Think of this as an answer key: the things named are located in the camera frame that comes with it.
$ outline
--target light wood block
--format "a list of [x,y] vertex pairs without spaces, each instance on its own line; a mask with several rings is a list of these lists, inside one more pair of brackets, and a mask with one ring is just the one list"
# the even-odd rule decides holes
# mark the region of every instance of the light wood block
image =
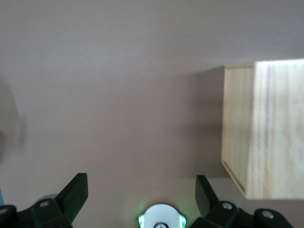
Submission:
[[304,60],[226,67],[222,163],[247,199],[304,199]]

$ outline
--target gray wall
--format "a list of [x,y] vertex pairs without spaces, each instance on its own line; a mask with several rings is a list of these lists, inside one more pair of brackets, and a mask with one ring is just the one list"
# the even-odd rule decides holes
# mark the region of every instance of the gray wall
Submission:
[[23,129],[0,152],[5,203],[25,209],[87,172],[76,228],[138,227],[156,202],[191,223],[206,174],[249,212],[302,227],[304,201],[246,201],[222,168],[220,67],[303,57],[303,11],[302,0],[1,1],[0,78]]

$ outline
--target wooden box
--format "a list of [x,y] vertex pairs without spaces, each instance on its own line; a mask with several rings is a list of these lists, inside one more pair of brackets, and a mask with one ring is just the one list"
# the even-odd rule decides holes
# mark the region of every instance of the wooden box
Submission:
[[247,199],[304,199],[304,60],[225,68],[222,163]]

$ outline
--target green light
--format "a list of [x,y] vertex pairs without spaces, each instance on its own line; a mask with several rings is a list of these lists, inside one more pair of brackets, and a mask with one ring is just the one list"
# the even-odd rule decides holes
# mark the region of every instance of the green light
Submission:
[[139,222],[139,226],[141,228],[143,228],[143,224],[144,224],[144,216],[141,215],[140,217],[138,217],[138,222]]
[[180,223],[180,228],[185,228],[185,226],[186,226],[186,218],[183,217],[182,215],[180,215],[179,223]]

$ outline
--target glowing green led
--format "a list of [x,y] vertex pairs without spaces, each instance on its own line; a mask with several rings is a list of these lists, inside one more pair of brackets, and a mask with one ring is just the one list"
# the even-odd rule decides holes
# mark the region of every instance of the glowing green led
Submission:
[[138,222],[139,222],[139,226],[141,228],[143,228],[143,224],[144,224],[144,216],[143,215],[138,217]]
[[179,224],[180,224],[180,228],[185,228],[186,226],[186,218],[183,217],[182,215],[180,215]]

